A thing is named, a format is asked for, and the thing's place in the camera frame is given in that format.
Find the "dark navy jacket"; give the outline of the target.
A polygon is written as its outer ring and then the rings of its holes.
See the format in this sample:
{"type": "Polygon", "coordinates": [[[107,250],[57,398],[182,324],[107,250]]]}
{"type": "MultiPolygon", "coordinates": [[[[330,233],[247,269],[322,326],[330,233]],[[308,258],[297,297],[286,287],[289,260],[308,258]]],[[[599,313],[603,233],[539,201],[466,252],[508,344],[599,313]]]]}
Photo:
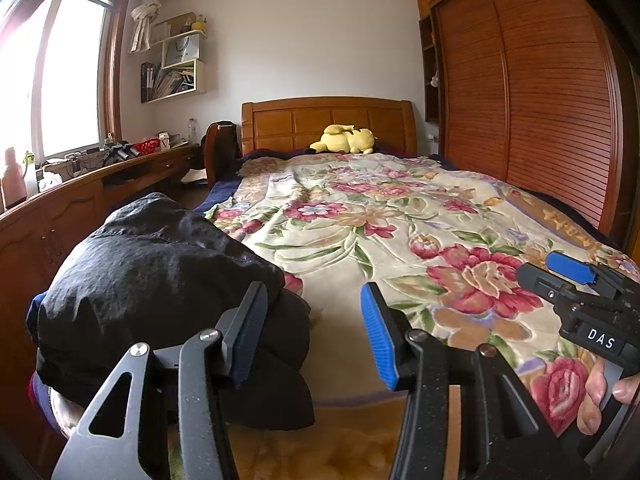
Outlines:
{"type": "Polygon", "coordinates": [[[310,309],[284,272],[212,222],[151,193],[112,212],[58,269],[27,327],[41,381],[87,406],[137,342],[183,344],[265,284],[268,313],[250,374],[222,395],[229,422],[267,430],[314,423],[302,368],[310,309]]]}

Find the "floral bed blanket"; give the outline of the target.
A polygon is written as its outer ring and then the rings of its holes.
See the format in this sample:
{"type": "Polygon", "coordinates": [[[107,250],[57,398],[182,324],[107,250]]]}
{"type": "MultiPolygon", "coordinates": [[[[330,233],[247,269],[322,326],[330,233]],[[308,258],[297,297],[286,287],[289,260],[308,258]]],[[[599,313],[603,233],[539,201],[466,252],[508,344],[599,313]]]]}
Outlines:
{"type": "Polygon", "coordinates": [[[229,430],[244,479],[383,479],[404,399],[378,379],[359,307],[364,283],[443,344],[491,344],[556,434],[566,434],[596,359],[559,334],[547,301],[522,289],[550,252],[638,266],[581,218],[495,178],[426,157],[298,155],[250,162],[204,216],[280,266],[311,308],[302,373],[316,421],[304,430],[229,430]]]}

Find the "navy bed sheet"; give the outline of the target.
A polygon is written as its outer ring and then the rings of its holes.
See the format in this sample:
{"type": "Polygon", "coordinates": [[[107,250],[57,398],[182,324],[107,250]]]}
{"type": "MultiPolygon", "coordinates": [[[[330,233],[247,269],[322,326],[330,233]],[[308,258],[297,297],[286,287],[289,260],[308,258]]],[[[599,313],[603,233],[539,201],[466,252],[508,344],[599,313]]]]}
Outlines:
{"type": "Polygon", "coordinates": [[[193,211],[204,216],[206,211],[212,209],[213,206],[228,200],[244,180],[240,175],[241,169],[247,169],[250,162],[257,162],[259,167],[265,166],[270,159],[280,160],[281,156],[276,152],[258,151],[240,159],[232,160],[229,167],[224,170],[222,177],[213,185],[204,202],[195,207],[193,211]]]}

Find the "wooden chair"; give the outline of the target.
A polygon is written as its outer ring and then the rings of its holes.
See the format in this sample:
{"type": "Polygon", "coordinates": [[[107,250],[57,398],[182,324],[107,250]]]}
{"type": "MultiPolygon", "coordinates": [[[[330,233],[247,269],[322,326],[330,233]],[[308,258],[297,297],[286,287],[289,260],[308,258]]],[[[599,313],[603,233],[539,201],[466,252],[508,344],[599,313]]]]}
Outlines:
{"type": "Polygon", "coordinates": [[[224,177],[232,164],[240,158],[238,128],[234,122],[213,122],[201,140],[206,181],[209,188],[224,177]]]}

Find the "yellow plush toy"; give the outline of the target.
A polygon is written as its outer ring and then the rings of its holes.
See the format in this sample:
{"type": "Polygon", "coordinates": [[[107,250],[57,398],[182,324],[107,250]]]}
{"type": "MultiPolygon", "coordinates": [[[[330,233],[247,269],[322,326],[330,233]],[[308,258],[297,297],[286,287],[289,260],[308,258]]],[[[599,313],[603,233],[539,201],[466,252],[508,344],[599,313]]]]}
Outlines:
{"type": "Polygon", "coordinates": [[[348,125],[329,125],[319,141],[310,148],[316,153],[331,152],[345,154],[371,154],[374,149],[375,136],[367,128],[358,129],[348,125]]]}

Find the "clear plastic bottle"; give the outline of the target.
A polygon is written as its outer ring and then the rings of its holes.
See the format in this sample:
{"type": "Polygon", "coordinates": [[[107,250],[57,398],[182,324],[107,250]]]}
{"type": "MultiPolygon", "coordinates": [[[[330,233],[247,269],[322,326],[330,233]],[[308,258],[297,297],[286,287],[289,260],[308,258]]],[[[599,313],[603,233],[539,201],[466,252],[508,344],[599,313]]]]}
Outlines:
{"type": "Polygon", "coordinates": [[[196,120],[194,118],[188,119],[188,137],[190,144],[195,145],[198,143],[198,132],[196,131],[196,120]]]}

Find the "red basket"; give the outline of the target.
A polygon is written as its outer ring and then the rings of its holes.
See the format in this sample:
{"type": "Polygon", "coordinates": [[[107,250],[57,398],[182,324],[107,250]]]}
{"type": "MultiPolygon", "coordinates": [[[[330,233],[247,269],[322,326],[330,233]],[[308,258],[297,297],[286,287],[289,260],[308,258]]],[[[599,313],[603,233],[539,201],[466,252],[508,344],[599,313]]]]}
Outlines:
{"type": "Polygon", "coordinates": [[[139,156],[151,155],[160,149],[160,139],[151,138],[134,144],[132,147],[139,156]]]}

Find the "wooden slatted wardrobe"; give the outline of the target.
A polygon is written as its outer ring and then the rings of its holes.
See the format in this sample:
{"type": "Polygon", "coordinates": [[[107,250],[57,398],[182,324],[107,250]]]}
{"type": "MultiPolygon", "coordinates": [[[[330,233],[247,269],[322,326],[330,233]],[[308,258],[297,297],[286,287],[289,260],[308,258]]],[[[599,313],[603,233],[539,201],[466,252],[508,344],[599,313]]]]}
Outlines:
{"type": "Polygon", "coordinates": [[[462,169],[575,208],[615,244],[637,207],[634,72],[585,0],[418,0],[425,106],[462,169]]]}

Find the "wooden bed headboard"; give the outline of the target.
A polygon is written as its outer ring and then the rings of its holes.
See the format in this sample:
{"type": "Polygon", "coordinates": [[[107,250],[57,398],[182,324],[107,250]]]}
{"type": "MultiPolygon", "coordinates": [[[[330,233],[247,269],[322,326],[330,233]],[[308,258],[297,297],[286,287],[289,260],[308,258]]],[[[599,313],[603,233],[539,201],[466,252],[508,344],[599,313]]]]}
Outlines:
{"type": "Polygon", "coordinates": [[[412,103],[365,96],[305,96],[242,104],[241,153],[289,153],[320,140],[329,125],[368,128],[375,146],[395,155],[418,154],[412,103]]]}

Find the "wooden desk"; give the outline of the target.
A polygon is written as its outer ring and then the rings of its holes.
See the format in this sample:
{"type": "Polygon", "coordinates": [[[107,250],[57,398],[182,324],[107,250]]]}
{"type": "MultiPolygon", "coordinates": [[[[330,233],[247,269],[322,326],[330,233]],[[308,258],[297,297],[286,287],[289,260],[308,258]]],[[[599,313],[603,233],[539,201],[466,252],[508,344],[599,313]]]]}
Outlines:
{"type": "Polygon", "coordinates": [[[26,330],[32,297],[46,290],[73,248],[139,193],[179,179],[198,148],[183,146],[94,170],[1,215],[1,457],[18,474],[47,479],[62,438],[29,399],[36,347],[26,330]]]}

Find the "pink bottle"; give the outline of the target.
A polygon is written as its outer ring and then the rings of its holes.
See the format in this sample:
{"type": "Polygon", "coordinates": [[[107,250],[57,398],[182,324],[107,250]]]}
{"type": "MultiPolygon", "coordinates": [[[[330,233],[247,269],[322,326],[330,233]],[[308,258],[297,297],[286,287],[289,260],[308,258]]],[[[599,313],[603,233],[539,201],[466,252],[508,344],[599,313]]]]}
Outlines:
{"type": "Polygon", "coordinates": [[[14,148],[6,149],[6,168],[2,177],[2,193],[6,208],[12,208],[27,197],[26,171],[17,162],[14,148]]]}

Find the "window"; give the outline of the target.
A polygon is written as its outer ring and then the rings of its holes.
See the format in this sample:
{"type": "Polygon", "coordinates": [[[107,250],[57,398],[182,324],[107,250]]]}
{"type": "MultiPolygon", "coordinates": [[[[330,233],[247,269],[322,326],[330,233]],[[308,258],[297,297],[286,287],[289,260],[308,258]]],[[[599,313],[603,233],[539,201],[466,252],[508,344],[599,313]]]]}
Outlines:
{"type": "Polygon", "coordinates": [[[116,0],[44,0],[1,38],[1,149],[42,164],[103,141],[100,99],[116,0]]]}

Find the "white tied curtain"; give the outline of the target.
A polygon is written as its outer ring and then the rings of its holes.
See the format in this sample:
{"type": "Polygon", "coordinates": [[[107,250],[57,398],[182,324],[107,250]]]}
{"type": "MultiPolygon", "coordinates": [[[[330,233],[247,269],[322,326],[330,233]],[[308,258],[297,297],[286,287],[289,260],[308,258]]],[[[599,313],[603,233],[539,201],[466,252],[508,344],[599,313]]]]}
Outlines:
{"type": "Polygon", "coordinates": [[[129,52],[142,53],[151,49],[152,24],[160,14],[163,0],[141,0],[131,11],[134,20],[134,33],[131,37],[129,52]]]}

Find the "white wall shelf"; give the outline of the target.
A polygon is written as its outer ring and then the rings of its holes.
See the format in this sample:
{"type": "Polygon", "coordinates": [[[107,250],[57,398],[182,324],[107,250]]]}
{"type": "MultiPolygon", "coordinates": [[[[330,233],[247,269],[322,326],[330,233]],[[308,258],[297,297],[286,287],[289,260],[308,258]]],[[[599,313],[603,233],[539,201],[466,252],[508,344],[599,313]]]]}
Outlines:
{"type": "Polygon", "coordinates": [[[155,103],[206,92],[206,18],[193,12],[151,28],[151,57],[141,64],[140,100],[155,103]]]}

